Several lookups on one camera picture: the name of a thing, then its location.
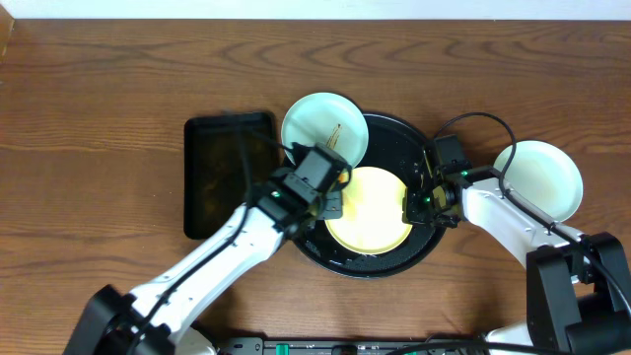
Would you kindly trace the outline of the yellow plate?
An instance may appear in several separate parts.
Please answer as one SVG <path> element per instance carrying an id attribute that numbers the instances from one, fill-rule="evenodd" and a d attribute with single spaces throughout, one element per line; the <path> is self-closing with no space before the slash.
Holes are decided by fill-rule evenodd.
<path id="1" fill-rule="evenodd" d="M 325 221 L 327 231 L 344 248 L 359 254 L 391 251 L 409 236 L 412 225 L 403 222 L 406 185 L 387 170 L 354 169 L 341 191 L 342 216 Z"/>

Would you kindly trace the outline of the light blue plate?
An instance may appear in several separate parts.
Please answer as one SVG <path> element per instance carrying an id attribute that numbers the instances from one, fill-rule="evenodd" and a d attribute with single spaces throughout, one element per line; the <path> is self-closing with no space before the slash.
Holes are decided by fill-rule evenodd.
<path id="1" fill-rule="evenodd" d="M 343 96 L 314 93 L 296 101 L 281 125 L 281 142 L 312 147 L 326 145 L 356 167 L 368 149 L 369 129 L 359 108 Z"/>
<path id="2" fill-rule="evenodd" d="M 517 151 L 505 176 L 511 198 L 530 211 L 534 208 L 555 222 L 572 217 L 581 205 L 584 185 L 574 161 L 549 143 L 527 140 L 517 143 Z"/>

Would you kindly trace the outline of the yellow and green sponge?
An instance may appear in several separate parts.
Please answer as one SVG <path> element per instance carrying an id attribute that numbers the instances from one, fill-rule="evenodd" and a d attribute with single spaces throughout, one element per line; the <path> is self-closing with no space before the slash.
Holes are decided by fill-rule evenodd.
<path id="1" fill-rule="evenodd" d="M 344 171 L 343 173 L 341 173 L 337 179 L 334 190 L 343 190 L 350 183 L 351 178 L 351 171 Z"/>

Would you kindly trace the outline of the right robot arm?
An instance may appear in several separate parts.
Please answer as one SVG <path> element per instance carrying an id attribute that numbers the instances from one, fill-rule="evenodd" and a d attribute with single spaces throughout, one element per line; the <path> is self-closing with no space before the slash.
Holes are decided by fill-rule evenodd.
<path id="1" fill-rule="evenodd" d="M 586 235 L 527 202 L 489 166 L 438 168 L 406 189 L 403 220 L 487 232 L 526 269 L 526 320 L 490 331 L 488 342 L 571 354 L 630 347 L 630 270 L 610 233 Z"/>

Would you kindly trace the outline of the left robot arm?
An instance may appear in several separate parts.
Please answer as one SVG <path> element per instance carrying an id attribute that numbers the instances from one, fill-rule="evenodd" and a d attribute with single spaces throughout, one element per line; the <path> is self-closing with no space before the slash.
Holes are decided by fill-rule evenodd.
<path id="1" fill-rule="evenodd" d="M 315 189 L 294 176 L 253 186 L 212 237 L 171 269 L 122 295 L 106 285 L 88 302 L 67 354 L 174 354 L 193 322 L 244 273 L 333 206 L 343 184 Z"/>

